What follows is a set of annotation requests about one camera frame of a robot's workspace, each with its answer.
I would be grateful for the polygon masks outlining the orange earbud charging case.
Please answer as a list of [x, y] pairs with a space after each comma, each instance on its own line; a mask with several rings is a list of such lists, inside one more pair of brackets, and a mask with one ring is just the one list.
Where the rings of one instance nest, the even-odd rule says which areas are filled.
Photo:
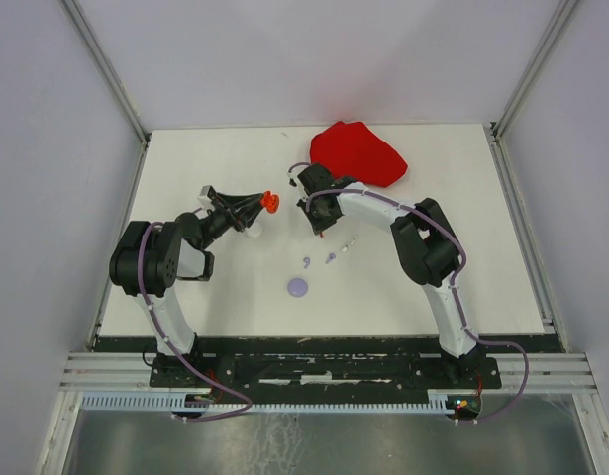
[[261, 206], [266, 209], [269, 214], [275, 214], [278, 211], [279, 203], [279, 196], [270, 191], [265, 191], [260, 199]]

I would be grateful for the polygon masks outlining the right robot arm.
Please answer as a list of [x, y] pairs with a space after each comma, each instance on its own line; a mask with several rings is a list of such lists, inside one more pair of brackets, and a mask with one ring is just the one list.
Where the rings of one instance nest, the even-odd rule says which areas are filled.
[[445, 357], [443, 378], [455, 387], [473, 380], [480, 350], [470, 335], [457, 285], [466, 254], [440, 204], [431, 198], [415, 204], [396, 201], [351, 177], [336, 179], [318, 163], [300, 171], [291, 167], [288, 177], [300, 193], [297, 206], [315, 235], [322, 235], [342, 217], [391, 234], [402, 270], [422, 287], [436, 321]]

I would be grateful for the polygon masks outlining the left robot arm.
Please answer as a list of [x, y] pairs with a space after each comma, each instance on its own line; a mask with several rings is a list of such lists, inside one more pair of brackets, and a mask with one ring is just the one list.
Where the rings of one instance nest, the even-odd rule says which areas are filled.
[[193, 353], [196, 333], [183, 314], [175, 284], [209, 281], [215, 256], [208, 247], [229, 230], [252, 229], [261, 212], [273, 214], [279, 207], [279, 197], [269, 191], [228, 195], [210, 185], [201, 190], [199, 202], [202, 217], [194, 211], [164, 223], [129, 222], [109, 262], [111, 282], [147, 316], [157, 352], [178, 355], [171, 372], [186, 386], [204, 379], [206, 362]]

